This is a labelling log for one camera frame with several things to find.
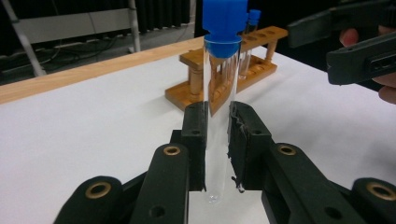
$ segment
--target floor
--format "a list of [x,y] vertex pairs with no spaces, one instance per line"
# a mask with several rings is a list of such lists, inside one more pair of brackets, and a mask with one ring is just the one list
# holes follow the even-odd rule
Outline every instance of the floor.
[[[193,32],[193,23],[184,24],[178,28],[154,30],[140,35],[140,47],[141,50],[153,49],[192,39]],[[92,40],[87,43],[63,45],[61,48],[39,49],[36,51],[36,56],[41,62],[41,66],[50,75],[85,64],[130,54],[129,47],[132,45],[133,39],[130,35],[120,35],[104,40]],[[23,51],[10,57],[0,56],[0,72],[0,85],[35,77],[32,66]]]

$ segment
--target blue cap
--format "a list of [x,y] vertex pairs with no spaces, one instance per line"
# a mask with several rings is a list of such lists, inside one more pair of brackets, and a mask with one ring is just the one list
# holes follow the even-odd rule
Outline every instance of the blue cap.
[[248,24],[257,25],[259,24],[260,15],[262,12],[257,9],[251,9],[248,13]]
[[206,48],[217,58],[229,58],[239,49],[247,21],[248,0],[204,0],[203,27]]

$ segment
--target human hand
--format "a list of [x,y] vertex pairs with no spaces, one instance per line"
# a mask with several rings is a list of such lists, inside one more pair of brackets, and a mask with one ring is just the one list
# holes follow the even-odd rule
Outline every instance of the human hand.
[[[394,28],[388,28],[384,26],[378,27],[378,32],[380,35],[389,34],[396,31]],[[346,29],[340,34],[340,42],[344,47],[349,47],[356,44],[359,41],[359,33],[356,29]],[[382,77],[375,77],[373,80],[381,85],[384,85],[381,90],[379,90],[379,97],[391,104],[396,105],[396,73],[391,73],[384,75]]]

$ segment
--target test tube rack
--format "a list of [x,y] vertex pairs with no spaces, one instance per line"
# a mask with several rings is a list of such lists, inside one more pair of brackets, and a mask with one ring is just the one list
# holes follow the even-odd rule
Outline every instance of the test tube rack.
[[[276,43],[287,35],[288,31],[270,26],[242,36],[241,53],[263,45],[267,45],[267,51],[264,59],[251,55],[246,78],[238,78],[237,92],[275,72],[277,65],[272,63],[272,57]],[[184,111],[187,105],[203,101],[204,49],[181,54],[179,60],[189,67],[188,80],[165,90],[165,97]]]

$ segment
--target white tabletop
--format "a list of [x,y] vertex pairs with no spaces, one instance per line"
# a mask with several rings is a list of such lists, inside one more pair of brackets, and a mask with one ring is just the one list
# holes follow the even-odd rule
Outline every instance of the white tabletop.
[[[344,187],[360,177],[395,185],[396,106],[358,85],[330,85],[282,55],[273,62],[277,71],[237,100],[255,108],[274,140],[300,147]],[[175,56],[0,105],[0,223],[51,223],[85,180],[125,183],[147,171],[154,150],[181,129],[183,113],[164,90],[186,79]],[[226,186],[217,205],[191,193],[189,223],[268,222],[259,191]]]

